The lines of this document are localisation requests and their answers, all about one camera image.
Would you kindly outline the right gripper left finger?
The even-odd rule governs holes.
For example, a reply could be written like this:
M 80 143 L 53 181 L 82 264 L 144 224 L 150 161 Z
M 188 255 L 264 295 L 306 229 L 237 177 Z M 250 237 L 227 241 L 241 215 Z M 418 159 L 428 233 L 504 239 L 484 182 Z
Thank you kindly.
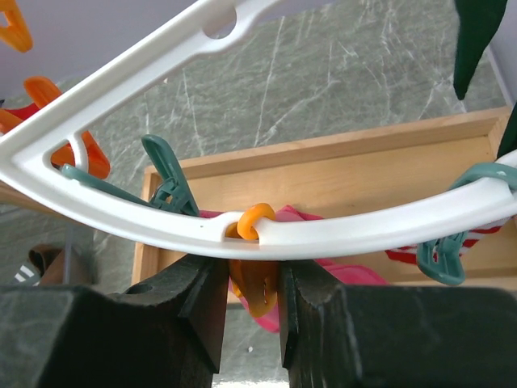
M 229 272 L 185 255 L 122 293 L 1 289 L 4 387 L 209 387 L 221 363 Z

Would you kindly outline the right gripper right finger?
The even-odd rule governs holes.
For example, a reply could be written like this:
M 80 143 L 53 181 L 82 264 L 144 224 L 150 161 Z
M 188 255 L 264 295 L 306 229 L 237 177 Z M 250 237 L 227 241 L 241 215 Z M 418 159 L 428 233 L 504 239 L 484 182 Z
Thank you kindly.
M 285 262 L 280 346 L 292 387 L 513 387 L 516 300 L 501 289 L 345 285 Z

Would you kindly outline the red white striped sock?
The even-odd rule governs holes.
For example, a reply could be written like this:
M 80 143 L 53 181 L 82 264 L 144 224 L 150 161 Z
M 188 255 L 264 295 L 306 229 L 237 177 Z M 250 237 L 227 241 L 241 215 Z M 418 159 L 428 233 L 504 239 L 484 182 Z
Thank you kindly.
M 490 224 L 486 224 L 484 226 L 477 227 L 476 229 L 470 230 L 468 232 L 454 234 L 451 236 L 447 236 L 446 238 L 436 240 L 435 253 L 433 254 L 433 258 L 437 259 L 439 245 L 448 248 L 456 257 L 461 257 L 462 255 L 466 254 L 470 248 L 476 245 L 485 236 L 497 233 L 502 228 L 505 222 L 506 219 L 502 219 L 499 221 L 492 222 Z M 391 260 L 402 262 L 405 264 L 417 264 L 416 245 L 393 248 L 385 251 L 385 253 Z

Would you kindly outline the white round clip hanger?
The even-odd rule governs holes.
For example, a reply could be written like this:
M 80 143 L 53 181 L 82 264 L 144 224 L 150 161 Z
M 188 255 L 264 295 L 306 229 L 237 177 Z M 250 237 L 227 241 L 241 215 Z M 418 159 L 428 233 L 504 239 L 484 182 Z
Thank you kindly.
M 226 259 L 314 259 L 409 246 L 513 216 L 516 196 L 484 178 L 406 205 L 349 217 L 256 223 L 257 242 L 227 239 L 240 213 L 205 219 L 136 205 L 82 186 L 53 168 L 51 154 L 69 143 L 87 164 L 82 132 L 197 57 L 221 53 L 275 6 L 273 1 L 198 1 L 95 71 L 1 139 L 1 178 L 75 221 L 122 238 Z

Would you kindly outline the dark green sock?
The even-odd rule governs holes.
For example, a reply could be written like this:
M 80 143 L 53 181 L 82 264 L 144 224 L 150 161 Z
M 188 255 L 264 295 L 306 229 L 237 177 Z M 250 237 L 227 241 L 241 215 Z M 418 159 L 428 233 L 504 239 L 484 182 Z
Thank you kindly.
M 498 31 L 507 0 L 455 0 L 459 18 L 453 88 L 463 100 L 485 49 Z

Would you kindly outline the clear plastic bin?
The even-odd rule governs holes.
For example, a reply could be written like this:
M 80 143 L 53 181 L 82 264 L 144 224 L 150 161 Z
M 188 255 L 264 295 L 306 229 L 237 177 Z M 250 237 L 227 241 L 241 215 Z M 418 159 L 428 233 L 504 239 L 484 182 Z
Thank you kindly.
M 91 285 L 93 232 L 71 221 L 1 205 L 2 285 Z

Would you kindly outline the teal clothes peg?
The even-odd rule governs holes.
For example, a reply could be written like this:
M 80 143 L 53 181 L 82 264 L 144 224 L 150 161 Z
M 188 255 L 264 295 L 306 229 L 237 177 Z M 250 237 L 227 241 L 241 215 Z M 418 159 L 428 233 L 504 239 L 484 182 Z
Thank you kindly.
M 516 191 L 516 168 L 496 162 L 478 163 L 470 167 L 449 189 L 456 189 L 482 178 L 500 179 L 512 192 Z M 461 285 L 465 281 L 465 273 L 460 257 L 470 249 L 465 243 L 476 243 L 483 234 L 499 231 L 508 220 L 509 217 L 506 217 L 474 230 L 419 243 L 416 250 L 418 268 L 423 274 L 441 284 Z
M 162 178 L 162 182 L 158 185 L 149 201 L 144 201 L 113 184 L 68 164 L 61 168 L 61 173 L 68 179 L 76 180 L 87 187 L 100 190 L 122 200 L 169 213 L 199 217 L 200 210 L 192 195 L 182 167 L 170 145 L 161 137 L 152 134 L 144 135 L 141 138 L 141 143 Z

